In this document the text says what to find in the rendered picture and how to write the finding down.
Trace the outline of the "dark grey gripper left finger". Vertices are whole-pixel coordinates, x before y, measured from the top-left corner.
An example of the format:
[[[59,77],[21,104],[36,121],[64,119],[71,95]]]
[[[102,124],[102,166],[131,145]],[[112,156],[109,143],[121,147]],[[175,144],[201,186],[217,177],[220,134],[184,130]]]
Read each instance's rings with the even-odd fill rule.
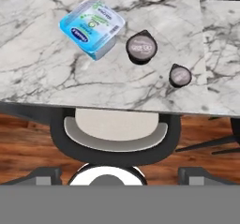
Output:
[[[24,177],[6,182],[7,186],[61,186],[62,171],[57,167],[39,167]]]

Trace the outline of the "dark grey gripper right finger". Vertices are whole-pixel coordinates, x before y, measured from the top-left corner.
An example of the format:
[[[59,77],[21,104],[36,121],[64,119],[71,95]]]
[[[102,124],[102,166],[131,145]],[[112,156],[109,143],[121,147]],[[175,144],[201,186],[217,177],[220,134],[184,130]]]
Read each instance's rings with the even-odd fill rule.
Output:
[[[234,182],[216,177],[202,167],[180,167],[178,184],[182,186],[232,186]]]

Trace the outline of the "small black round yogurt cup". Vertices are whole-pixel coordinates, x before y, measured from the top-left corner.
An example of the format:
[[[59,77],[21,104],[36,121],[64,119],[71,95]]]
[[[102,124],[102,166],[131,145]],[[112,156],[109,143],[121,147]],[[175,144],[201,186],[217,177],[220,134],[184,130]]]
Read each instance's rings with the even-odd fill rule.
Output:
[[[183,66],[173,64],[169,74],[169,83],[174,88],[181,88],[190,84],[191,72]]]

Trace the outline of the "blue square yogurt tub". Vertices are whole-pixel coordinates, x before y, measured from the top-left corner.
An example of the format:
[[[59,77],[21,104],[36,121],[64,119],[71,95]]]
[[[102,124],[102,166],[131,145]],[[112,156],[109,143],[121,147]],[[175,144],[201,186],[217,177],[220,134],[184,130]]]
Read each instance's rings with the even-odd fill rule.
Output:
[[[59,23],[61,31],[93,60],[101,59],[116,43],[125,20],[100,0],[84,0]]]

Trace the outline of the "black chair legs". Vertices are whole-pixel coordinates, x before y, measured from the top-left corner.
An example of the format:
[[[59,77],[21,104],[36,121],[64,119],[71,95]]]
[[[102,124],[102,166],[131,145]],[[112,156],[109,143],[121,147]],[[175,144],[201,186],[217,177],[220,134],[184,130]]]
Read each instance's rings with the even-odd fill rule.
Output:
[[[201,143],[193,144],[187,147],[178,148],[176,149],[176,152],[185,152],[185,151],[190,151],[190,150],[195,150],[200,148],[206,148],[206,147],[212,147],[212,146],[237,142],[239,144],[237,148],[216,151],[216,152],[213,152],[212,155],[215,156],[215,155],[223,155],[223,154],[240,153],[240,118],[231,118],[230,121],[231,121],[232,135],[211,140],[208,142],[201,142]]]

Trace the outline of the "white and black round object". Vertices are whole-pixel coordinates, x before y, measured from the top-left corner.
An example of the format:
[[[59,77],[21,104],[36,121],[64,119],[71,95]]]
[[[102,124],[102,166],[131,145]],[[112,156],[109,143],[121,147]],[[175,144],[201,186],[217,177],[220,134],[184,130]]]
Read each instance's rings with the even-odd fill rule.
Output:
[[[144,174],[136,167],[120,168],[85,164],[69,179],[69,186],[146,186]]]

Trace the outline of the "black chair with white cushion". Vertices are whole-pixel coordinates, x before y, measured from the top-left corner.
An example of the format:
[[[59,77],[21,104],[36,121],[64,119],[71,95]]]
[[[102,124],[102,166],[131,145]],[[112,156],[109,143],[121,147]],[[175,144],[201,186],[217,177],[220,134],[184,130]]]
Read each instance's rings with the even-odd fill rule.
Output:
[[[0,113],[50,127],[66,156],[96,165],[149,165],[168,157],[181,134],[181,118],[156,112],[60,108],[0,102]]]

